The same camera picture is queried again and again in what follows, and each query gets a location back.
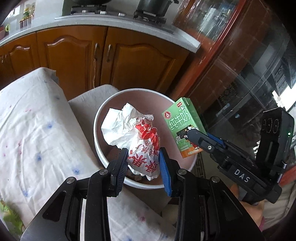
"wooden cabinet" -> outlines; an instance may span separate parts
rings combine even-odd
[[[106,29],[102,26],[65,26],[37,32],[41,66],[57,71],[67,100],[99,85]]]
[[[4,45],[14,79],[40,67],[36,33],[25,35]]]
[[[165,93],[188,53],[154,36],[109,27],[100,84]]]
[[[4,46],[0,47],[0,89],[14,81],[11,65],[7,60]]]

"white cloth with blue spots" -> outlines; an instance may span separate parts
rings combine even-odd
[[[0,91],[0,197],[25,226],[67,177],[100,169],[56,79],[39,68]],[[108,214],[112,240],[174,239],[175,228],[125,188]]]

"screw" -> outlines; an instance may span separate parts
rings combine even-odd
[[[185,175],[185,174],[187,173],[187,171],[186,171],[185,169],[179,169],[179,170],[178,170],[178,173],[179,173],[180,175]]]
[[[216,176],[213,176],[211,179],[212,179],[212,181],[213,181],[214,183],[218,183],[218,182],[220,182],[220,178],[218,178],[218,177],[216,177]]]
[[[102,169],[102,170],[99,171],[99,174],[106,175],[106,174],[108,174],[108,172],[109,171],[107,169]]]
[[[75,178],[73,178],[73,177],[69,177],[69,178],[67,178],[67,180],[66,180],[66,182],[67,183],[72,183],[72,182],[74,182],[75,181]]]

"black pot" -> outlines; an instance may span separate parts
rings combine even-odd
[[[78,5],[102,5],[110,2],[111,0],[72,0]]]
[[[178,0],[140,0],[137,10],[155,14],[157,17],[164,17],[172,2],[179,3]]]

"green milk carton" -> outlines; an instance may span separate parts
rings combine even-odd
[[[163,113],[163,117],[183,158],[202,151],[201,148],[187,139],[187,132],[191,129],[197,129],[206,134],[190,99],[180,98]]]

